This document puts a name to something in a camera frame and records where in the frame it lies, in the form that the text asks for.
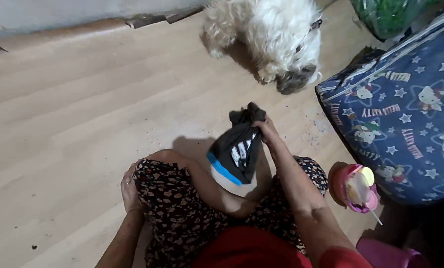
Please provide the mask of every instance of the floral pants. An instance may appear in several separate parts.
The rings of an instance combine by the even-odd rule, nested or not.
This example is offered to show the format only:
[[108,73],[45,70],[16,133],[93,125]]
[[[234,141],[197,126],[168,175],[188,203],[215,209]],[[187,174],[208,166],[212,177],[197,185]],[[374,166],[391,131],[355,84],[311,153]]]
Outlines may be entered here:
[[[320,165],[309,157],[295,159],[324,196],[327,178]],[[146,248],[147,268],[189,267],[202,246],[225,228],[239,225],[267,230],[305,254],[277,176],[267,196],[245,220],[206,205],[192,185],[189,171],[177,164],[142,159],[134,179],[141,201],[148,206],[145,216],[154,234]]]

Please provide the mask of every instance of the laminate floor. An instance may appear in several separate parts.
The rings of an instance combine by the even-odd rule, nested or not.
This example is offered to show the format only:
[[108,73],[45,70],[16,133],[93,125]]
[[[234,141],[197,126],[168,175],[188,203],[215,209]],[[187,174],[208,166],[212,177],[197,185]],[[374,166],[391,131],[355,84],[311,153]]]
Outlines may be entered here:
[[[233,57],[210,58],[202,21],[200,13],[134,30],[107,20],[0,40],[9,50],[0,53],[0,268],[95,265],[125,215],[119,183],[129,165],[163,148],[202,161],[230,128],[229,111],[250,101],[271,116],[292,154],[326,172],[336,161],[353,163],[314,85],[284,96],[258,83],[241,45]],[[379,45],[354,21],[348,0],[325,10],[325,79],[364,46]],[[327,199],[354,243],[375,226]],[[135,267],[148,239],[146,230]]]

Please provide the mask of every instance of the hand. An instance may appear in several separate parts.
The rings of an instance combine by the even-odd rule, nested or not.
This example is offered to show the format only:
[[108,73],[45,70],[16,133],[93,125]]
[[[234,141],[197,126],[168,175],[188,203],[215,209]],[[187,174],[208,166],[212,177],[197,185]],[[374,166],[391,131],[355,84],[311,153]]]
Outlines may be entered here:
[[123,195],[123,203],[124,209],[126,213],[129,213],[131,210],[142,210],[143,206],[138,197],[138,191],[136,190],[136,185],[132,176],[134,174],[134,170],[136,169],[136,163],[133,163],[130,166],[130,169],[126,171],[123,176],[123,180],[121,181],[121,194]]
[[261,140],[268,146],[271,146],[273,145],[273,143],[281,140],[278,131],[275,128],[275,125],[273,125],[273,121],[268,117],[268,115],[265,115],[264,122],[255,121],[252,126],[260,128],[261,132],[263,133],[263,137]]

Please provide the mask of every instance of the blue bedding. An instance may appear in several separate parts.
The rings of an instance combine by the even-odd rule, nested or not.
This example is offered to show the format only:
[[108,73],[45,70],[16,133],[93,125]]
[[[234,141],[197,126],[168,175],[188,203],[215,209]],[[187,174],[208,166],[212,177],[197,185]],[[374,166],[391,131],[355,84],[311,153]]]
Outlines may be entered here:
[[332,121],[394,200],[444,198],[444,14],[316,87]]

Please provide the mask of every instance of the green bag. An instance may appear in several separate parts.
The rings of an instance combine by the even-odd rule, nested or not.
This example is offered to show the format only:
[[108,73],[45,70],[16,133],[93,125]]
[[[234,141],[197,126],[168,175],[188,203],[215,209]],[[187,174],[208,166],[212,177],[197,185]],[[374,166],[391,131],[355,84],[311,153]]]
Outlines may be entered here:
[[403,33],[425,10],[439,0],[351,0],[357,15],[380,40]]

